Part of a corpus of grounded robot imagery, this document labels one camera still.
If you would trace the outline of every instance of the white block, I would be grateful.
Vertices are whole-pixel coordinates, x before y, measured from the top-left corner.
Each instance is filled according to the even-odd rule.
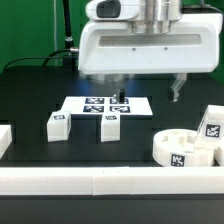
[[[217,149],[223,138],[224,106],[208,105],[195,141],[196,148]]]
[[[71,130],[71,114],[68,111],[53,112],[47,122],[48,141],[67,140]]]
[[[101,120],[101,142],[120,140],[120,112],[105,112]]]
[[[0,125],[0,158],[12,142],[12,132],[10,125]]]

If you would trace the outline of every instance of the black cable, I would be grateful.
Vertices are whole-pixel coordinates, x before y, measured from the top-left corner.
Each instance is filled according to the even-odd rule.
[[[60,54],[60,53],[64,53],[64,52],[70,52],[70,50],[69,49],[63,49],[63,50],[58,50],[58,51],[55,51],[55,52],[51,53],[50,55],[48,55],[48,57],[46,57],[46,59],[44,60],[42,66],[46,66],[46,64],[48,63],[48,61],[52,57],[54,57],[55,55]]]
[[[10,61],[8,62],[4,68],[3,68],[3,72],[9,67],[9,65],[15,63],[15,62],[18,62],[18,61],[25,61],[25,60],[42,60],[42,59],[48,59],[49,60],[62,60],[62,59],[65,59],[67,57],[25,57],[25,58],[18,58],[18,59],[15,59],[13,61]]]
[[[74,46],[72,38],[72,30],[70,23],[69,0],[63,0],[64,19],[65,19],[65,48],[68,49]]]

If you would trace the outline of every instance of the white platform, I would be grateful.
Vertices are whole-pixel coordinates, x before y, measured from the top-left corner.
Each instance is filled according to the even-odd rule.
[[[103,104],[86,104],[86,98],[102,98]],[[128,97],[129,104],[110,104],[111,97],[66,97],[61,110],[70,111],[71,114],[103,114],[103,112],[83,112],[84,106],[103,106],[104,112],[110,111],[110,106],[127,106],[130,108],[130,113],[121,113],[121,115],[152,115],[152,110],[146,97]]]

